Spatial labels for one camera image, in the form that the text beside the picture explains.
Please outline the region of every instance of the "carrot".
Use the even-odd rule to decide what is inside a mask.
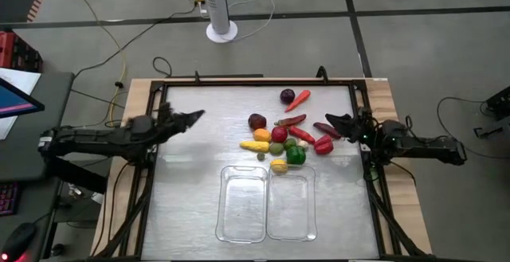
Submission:
[[[293,109],[295,109],[299,104],[303,103],[306,99],[308,99],[310,94],[312,93],[309,90],[302,91],[301,94],[297,98],[295,98],[292,103],[290,103],[285,112],[292,111]]]

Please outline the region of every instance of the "wooden table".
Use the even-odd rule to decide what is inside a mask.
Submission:
[[[131,87],[127,95],[126,108],[124,110],[123,119],[128,119],[137,115],[145,115],[147,110],[147,102],[153,80],[162,79],[134,79],[131,81]],[[168,81],[193,81],[194,79],[165,79]],[[266,80],[322,80],[320,78],[267,78]],[[330,78],[329,80],[363,80],[359,78]],[[371,105],[371,109],[374,112],[374,117],[382,122],[385,119],[398,119],[397,112],[395,110],[393,97],[391,95],[390,83],[387,79],[364,79],[367,84],[367,93]],[[362,104],[361,95],[356,94],[358,103]],[[409,160],[400,158],[395,159],[397,163],[408,168]],[[113,199],[113,185],[119,175],[120,169],[124,165],[125,161],[122,158],[114,158],[112,161],[112,168],[110,169],[108,179],[108,192],[107,192],[107,205],[106,209],[102,209],[100,212],[99,221],[96,227],[96,235],[92,243],[92,250],[96,247],[97,241],[100,239],[101,229],[103,228],[103,215],[106,214],[105,227],[103,231],[103,237],[100,239],[100,245],[97,252],[102,250],[107,244],[108,227],[110,225],[109,218],[112,215],[112,199]],[[396,166],[388,165],[385,166],[386,180],[388,190],[390,193],[391,204],[393,207],[394,217],[402,228],[406,231],[407,235],[414,241],[414,243],[423,251],[431,253],[429,237],[427,235],[425,222],[423,221],[422,210],[420,202],[418,200],[418,194],[416,187],[414,186],[413,180],[410,176],[400,170]],[[127,167],[120,175],[118,186],[115,193],[115,205],[113,209],[112,217],[112,235],[116,233],[119,227],[124,222],[127,208],[128,199],[131,192],[131,184],[134,176],[134,168]],[[144,178],[140,180],[139,193],[143,189],[145,183]],[[392,247],[390,241],[389,229],[387,228],[384,218],[380,216],[382,224],[382,234],[384,238],[384,244],[386,253],[391,254]],[[135,253],[135,242],[139,228],[139,218],[134,222],[131,227],[129,243],[127,247],[127,254],[133,255]]]

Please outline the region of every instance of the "white paper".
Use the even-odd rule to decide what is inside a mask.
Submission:
[[[11,83],[27,95],[30,95],[40,76],[41,74],[39,73],[0,68],[0,78]],[[0,140],[6,139],[16,118],[17,116],[0,119]]]

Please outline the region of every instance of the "clear plastic container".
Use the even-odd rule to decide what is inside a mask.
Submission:
[[[309,166],[289,166],[285,174],[269,171],[269,237],[294,241],[316,239],[315,180],[316,172]]]
[[[222,187],[216,237],[221,241],[257,243],[265,238],[268,173],[261,167],[227,166]]]

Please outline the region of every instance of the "black stand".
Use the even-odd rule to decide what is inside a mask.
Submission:
[[[46,157],[45,164],[48,167],[47,176],[58,177],[65,182],[83,186],[99,194],[106,192],[107,179],[92,171],[83,169],[58,157]]]

